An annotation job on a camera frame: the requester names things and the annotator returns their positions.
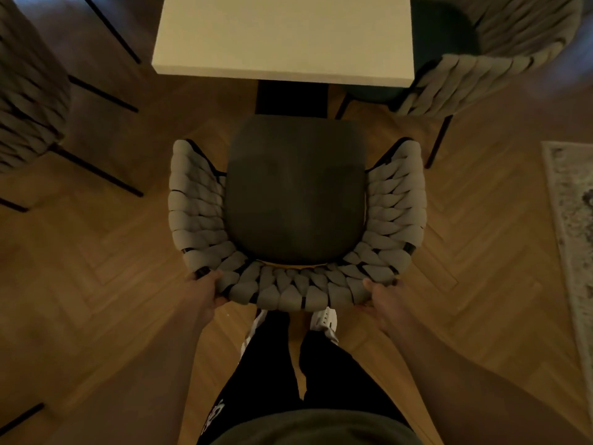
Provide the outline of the person's left hand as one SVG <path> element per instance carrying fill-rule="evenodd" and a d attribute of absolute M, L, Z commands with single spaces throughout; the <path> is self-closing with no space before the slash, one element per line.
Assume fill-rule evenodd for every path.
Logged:
<path fill-rule="evenodd" d="M 190 281 L 186 289 L 183 310 L 198 329 L 203 329 L 210 323 L 216 309 L 228 302 L 228 299 L 221 295 L 218 289 L 209 289 L 209 274 Z"/>

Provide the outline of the person's right hand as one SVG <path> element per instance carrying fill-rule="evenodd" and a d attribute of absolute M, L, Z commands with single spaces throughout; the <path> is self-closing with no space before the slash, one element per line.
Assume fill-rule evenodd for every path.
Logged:
<path fill-rule="evenodd" d="M 370 295 L 363 304 L 356 308 L 374 318 L 381 331 L 390 339 L 396 341 L 410 326 L 412 313 L 403 298 L 402 287 L 398 285 L 385 286 L 384 290 Z"/>

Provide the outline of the grey woven chair dark seat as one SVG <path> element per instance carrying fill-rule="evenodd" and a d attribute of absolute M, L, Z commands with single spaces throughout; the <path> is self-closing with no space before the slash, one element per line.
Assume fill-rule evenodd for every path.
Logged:
<path fill-rule="evenodd" d="M 197 278 L 263 310 L 315 312 L 370 299 L 411 263 L 427 222 L 420 144 L 401 138 L 371 167 L 351 121 L 255 115 L 226 171 L 196 142 L 173 145 L 168 223 Z"/>

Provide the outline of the person's left forearm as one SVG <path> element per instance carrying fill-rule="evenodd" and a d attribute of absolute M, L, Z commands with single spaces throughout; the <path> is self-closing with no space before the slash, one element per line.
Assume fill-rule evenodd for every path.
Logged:
<path fill-rule="evenodd" d="M 177 445 L 197 342 L 214 308 L 181 308 L 45 445 Z"/>

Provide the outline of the person's right forearm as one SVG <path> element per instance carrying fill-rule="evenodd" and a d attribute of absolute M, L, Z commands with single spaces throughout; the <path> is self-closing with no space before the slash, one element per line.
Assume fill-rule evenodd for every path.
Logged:
<path fill-rule="evenodd" d="M 444 445 L 593 445 L 523 389 L 454 351 L 408 312 L 389 321 Z"/>

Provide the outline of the white right shoe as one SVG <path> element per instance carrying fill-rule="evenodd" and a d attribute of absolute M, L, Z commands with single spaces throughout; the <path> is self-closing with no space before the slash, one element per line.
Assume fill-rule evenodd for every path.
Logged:
<path fill-rule="evenodd" d="M 311 316 L 309 330 L 321 332 L 332 343 L 338 345 L 337 339 L 337 312 L 335 309 L 327 307 L 324 310 L 316 311 Z"/>

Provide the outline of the black trousers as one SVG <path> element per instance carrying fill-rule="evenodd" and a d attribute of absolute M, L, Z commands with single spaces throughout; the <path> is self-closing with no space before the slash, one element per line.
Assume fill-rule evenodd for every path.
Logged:
<path fill-rule="evenodd" d="M 301 409 L 369 412 L 411 428 L 352 355 L 321 332 L 308 331 L 302 340 L 299 367 L 307 389 L 300 397 L 288 348 L 289 324 L 289 314 L 268 312 L 217 397 L 196 445 L 211 445 L 243 422 Z"/>

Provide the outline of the olive green shirt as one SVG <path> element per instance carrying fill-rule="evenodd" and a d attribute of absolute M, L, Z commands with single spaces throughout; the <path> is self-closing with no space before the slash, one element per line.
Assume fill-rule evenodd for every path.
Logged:
<path fill-rule="evenodd" d="M 423 445 L 403 423 L 362 411 L 301 409 L 243 422 L 211 445 Z"/>

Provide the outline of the patterned light rug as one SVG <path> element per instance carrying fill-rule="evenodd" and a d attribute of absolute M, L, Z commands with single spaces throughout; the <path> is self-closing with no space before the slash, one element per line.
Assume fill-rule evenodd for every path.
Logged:
<path fill-rule="evenodd" d="M 593 430 L 593 144 L 541 149 Z"/>

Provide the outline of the black chair leg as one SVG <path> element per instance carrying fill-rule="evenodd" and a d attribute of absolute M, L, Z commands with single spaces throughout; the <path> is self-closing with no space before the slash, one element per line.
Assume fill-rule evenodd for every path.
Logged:
<path fill-rule="evenodd" d="M 9 433 L 11 430 L 16 428 L 17 426 L 21 425 L 27 419 L 33 417 L 38 412 L 42 411 L 46 407 L 45 403 L 39 403 L 31 407 L 30 409 L 26 410 L 25 412 L 21 413 L 19 416 L 15 417 L 8 423 L 3 426 L 0 426 L 0 437 Z"/>

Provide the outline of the grey woven chair green seat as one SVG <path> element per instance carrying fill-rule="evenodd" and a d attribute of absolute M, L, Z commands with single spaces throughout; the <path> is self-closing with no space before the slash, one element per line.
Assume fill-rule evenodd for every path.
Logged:
<path fill-rule="evenodd" d="M 431 168 L 454 115 L 519 74 L 552 61 L 573 40 L 583 0 L 410 0 L 414 80 L 408 88 L 344 86 L 352 101 L 397 116 L 442 119 Z"/>

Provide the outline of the white square table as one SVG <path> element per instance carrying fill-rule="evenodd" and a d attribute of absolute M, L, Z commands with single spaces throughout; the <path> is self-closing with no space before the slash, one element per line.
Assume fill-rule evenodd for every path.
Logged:
<path fill-rule="evenodd" d="M 164 0 L 158 74 L 259 81 L 256 113 L 327 117 L 330 84 L 408 88 L 410 0 Z"/>

